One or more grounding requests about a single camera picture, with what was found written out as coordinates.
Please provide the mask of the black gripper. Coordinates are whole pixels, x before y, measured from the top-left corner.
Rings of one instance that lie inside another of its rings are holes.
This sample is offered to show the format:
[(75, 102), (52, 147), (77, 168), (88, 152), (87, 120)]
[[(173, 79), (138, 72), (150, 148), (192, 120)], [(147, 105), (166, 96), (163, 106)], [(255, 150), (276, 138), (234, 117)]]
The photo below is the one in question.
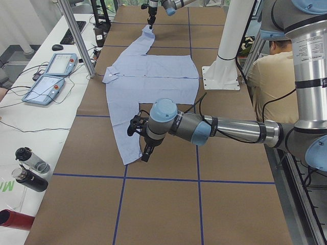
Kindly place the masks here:
[(150, 6), (148, 8), (148, 13), (149, 13), (149, 18), (147, 19), (147, 21), (148, 21), (149, 29), (152, 29), (156, 20), (157, 7)]
[(143, 155), (141, 157), (141, 161), (148, 162), (149, 158), (155, 147), (162, 144), (165, 134), (148, 134), (147, 132), (144, 135), (146, 146), (144, 148)]

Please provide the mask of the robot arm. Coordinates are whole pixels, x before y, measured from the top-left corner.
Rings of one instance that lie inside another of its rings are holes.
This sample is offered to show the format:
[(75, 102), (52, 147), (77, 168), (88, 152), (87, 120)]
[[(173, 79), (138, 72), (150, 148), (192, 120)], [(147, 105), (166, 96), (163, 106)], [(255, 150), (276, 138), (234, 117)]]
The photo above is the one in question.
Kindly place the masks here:
[(161, 5), (164, 7), (166, 13), (168, 16), (172, 16), (175, 14), (177, 9), (180, 9), (184, 7), (185, 5), (188, 5), (194, 0), (149, 0), (147, 3), (141, 5), (141, 9), (148, 9), (149, 18), (147, 19), (149, 29), (153, 28), (153, 25), (156, 20), (156, 14), (158, 9), (158, 3), (161, 3)]
[(264, 4), (261, 35), (265, 40), (292, 41), (299, 119), (294, 124), (276, 120), (242, 120), (237, 112), (223, 117), (181, 112), (170, 99), (159, 99), (142, 119), (141, 135), (148, 161), (166, 134), (196, 145), (210, 137), (243, 143), (263, 143), (326, 170), (326, 1), (268, 1)]

